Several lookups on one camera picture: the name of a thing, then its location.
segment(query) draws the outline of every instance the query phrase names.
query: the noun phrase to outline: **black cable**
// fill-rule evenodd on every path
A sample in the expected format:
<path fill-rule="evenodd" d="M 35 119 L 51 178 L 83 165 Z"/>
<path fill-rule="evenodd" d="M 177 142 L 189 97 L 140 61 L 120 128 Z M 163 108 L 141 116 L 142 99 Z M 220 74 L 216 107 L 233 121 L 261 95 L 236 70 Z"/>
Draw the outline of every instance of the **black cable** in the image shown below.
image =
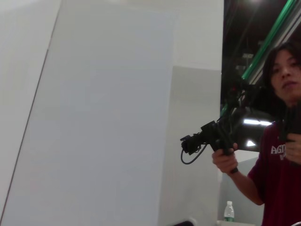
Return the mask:
<path fill-rule="evenodd" d="M 202 153 L 203 151 L 205 150 L 205 148 L 207 147 L 207 143 L 205 144 L 205 146 L 203 147 L 202 151 L 190 162 L 184 162 L 183 160 L 183 152 L 184 150 L 182 150 L 182 153 L 181 153 L 181 161 L 185 164 L 185 165 L 189 165 L 189 164 L 192 164 Z"/>

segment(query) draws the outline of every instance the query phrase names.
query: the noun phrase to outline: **ceiling light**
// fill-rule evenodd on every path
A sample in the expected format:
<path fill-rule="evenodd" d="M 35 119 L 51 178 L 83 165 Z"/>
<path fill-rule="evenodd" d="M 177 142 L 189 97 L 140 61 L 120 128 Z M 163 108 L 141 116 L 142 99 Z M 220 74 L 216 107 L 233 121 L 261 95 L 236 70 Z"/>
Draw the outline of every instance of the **ceiling light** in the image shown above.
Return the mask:
<path fill-rule="evenodd" d="M 244 124 L 249 124 L 249 125 L 262 125 L 262 126 L 269 126 L 272 123 L 269 121 L 259 121 L 259 120 L 251 120 L 251 119 L 245 119 Z"/>
<path fill-rule="evenodd" d="M 246 146 L 247 147 L 253 147 L 253 146 L 256 146 L 256 144 L 254 142 L 252 142 L 251 140 L 248 140 Z"/>

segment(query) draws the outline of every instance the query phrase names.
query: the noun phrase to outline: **maroon t-shirt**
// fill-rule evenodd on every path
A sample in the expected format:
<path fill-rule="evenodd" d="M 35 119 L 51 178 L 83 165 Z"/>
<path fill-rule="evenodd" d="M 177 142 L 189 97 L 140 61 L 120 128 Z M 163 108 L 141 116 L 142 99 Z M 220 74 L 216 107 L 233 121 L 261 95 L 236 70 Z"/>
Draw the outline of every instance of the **maroon t-shirt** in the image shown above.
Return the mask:
<path fill-rule="evenodd" d="M 276 124 L 266 128 L 259 159 L 248 177 L 265 203 L 262 226 L 291 226 L 301 221 L 301 166 L 285 158 Z"/>

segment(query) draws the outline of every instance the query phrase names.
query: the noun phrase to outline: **man's hand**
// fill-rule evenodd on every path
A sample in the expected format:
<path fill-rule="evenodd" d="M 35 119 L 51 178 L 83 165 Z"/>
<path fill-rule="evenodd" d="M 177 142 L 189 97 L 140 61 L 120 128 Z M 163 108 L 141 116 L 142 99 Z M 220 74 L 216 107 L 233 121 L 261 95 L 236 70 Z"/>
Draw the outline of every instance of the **man's hand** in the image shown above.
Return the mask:
<path fill-rule="evenodd" d="M 290 133 L 287 135 L 287 139 L 291 142 L 285 144 L 286 158 L 301 165 L 301 135 Z"/>
<path fill-rule="evenodd" d="M 233 145 L 234 149 L 230 149 L 231 152 L 237 150 L 237 144 Z M 213 163 L 221 170 L 221 172 L 230 174 L 233 169 L 238 166 L 238 162 L 235 158 L 235 154 L 233 153 L 230 156 L 226 156 L 223 154 L 222 149 L 217 150 L 212 154 Z"/>

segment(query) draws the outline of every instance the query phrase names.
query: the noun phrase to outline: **white partition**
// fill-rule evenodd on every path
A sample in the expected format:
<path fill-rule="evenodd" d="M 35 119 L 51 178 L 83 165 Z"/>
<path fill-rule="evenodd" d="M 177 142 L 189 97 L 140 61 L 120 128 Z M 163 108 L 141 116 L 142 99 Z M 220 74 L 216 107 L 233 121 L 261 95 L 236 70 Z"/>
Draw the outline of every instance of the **white partition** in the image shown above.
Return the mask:
<path fill-rule="evenodd" d="M 0 1 L 0 213 L 60 0 Z"/>
<path fill-rule="evenodd" d="M 175 16 L 64 0 L 1 226 L 155 226 Z"/>

